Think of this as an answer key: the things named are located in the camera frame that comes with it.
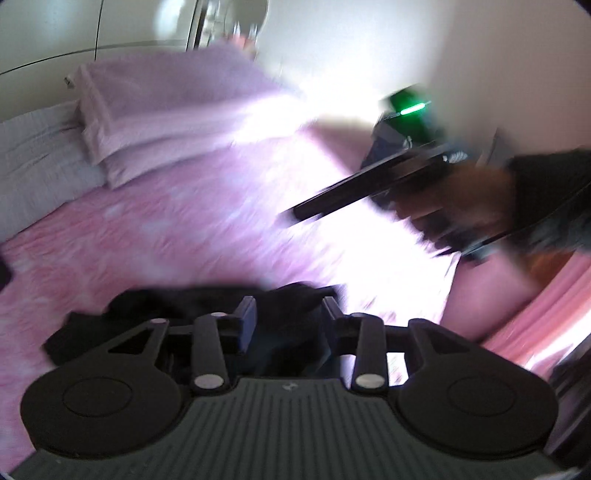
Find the bed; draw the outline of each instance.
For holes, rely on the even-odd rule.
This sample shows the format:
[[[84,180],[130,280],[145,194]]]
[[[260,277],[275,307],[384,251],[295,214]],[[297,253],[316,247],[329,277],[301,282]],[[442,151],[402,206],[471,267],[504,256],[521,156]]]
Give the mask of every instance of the bed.
[[[219,148],[115,190],[92,188],[7,240],[15,278],[0,293],[0,470],[33,451],[18,408],[26,387],[52,369],[43,342],[68,312],[99,313],[126,289],[305,281],[339,285],[347,312],[392,325],[438,322],[457,258],[433,257],[408,224],[368,200],[318,222],[277,222],[348,175],[370,141],[367,132],[334,137],[311,124]],[[391,359],[391,381],[402,378],[400,360]]]

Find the black sleeve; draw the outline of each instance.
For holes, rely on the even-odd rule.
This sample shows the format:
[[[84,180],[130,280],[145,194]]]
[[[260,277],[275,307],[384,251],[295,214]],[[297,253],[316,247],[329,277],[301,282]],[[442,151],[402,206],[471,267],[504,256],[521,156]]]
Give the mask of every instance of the black sleeve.
[[[520,249],[591,251],[591,151],[515,157],[515,228]]]

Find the black cloth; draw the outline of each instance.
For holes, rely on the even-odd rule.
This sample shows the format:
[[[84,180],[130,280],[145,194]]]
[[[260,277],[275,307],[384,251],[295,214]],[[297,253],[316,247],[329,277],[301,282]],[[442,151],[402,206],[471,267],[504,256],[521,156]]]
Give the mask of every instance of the black cloth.
[[[2,255],[0,255],[0,291],[2,291],[11,280],[12,272],[8,267],[8,264],[2,258]]]
[[[521,250],[591,250],[591,151],[515,157],[517,195],[509,239]]]
[[[54,364],[62,365],[147,320],[166,318],[172,326],[190,325],[204,314],[232,313],[245,296],[256,300],[257,326],[246,355],[226,357],[230,376],[296,377],[314,369],[326,353],[320,305],[327,296],[338,301],[338,293],[333,287],[301,283],[271,291],[255,286],[128,290],[102,315],[70,313],[43,348]],[[184,383],[190,374],[190,348],[180,345],[172,353],[176,359],[171,375]]]

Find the pillow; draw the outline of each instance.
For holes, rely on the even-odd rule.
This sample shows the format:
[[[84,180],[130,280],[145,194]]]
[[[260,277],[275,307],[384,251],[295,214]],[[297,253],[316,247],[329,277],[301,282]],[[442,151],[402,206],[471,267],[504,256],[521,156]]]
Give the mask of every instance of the pillow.
[[[289,101],[284,103],[286,109],[289,104]],[[150,170],[230,145],[289,137],[300,127],[299,118],[290,116],[277,119],[269,113],[261,118],[229,122],[226,131],[207,136],[182,135],[124,148],[108,156],[101,165],[105,166],[109,187],[115,189]]]
[[[105,184],[76,109],[62,103],[0,123],[0,242]]]
[[[259,121],[261,138],[269,116],[275,122],[288,116],[298,125],[309,119],[292,93],[226,43],[88,63],[74,83],[94,163],[123,148],[182,135],[209,146],[224,137],[228,145],[244,124]]]

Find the white wall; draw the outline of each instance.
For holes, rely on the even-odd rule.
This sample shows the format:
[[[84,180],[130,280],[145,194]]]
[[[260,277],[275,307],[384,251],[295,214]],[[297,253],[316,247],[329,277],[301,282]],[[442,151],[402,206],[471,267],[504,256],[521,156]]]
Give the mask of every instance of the white wall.
[[[574,0],[269,0],[260,59],[325,110],[372,119],[427,83],[474,150],[497,127],[520,151],[591,141],[591,17]]]
[[[459,0],[430,82],[449,130],[517,151],[591,145],[591,17],[574,0]]]
[[[456,1],[269,0],[259,59],[318,103],[371,116],[430,78]]]

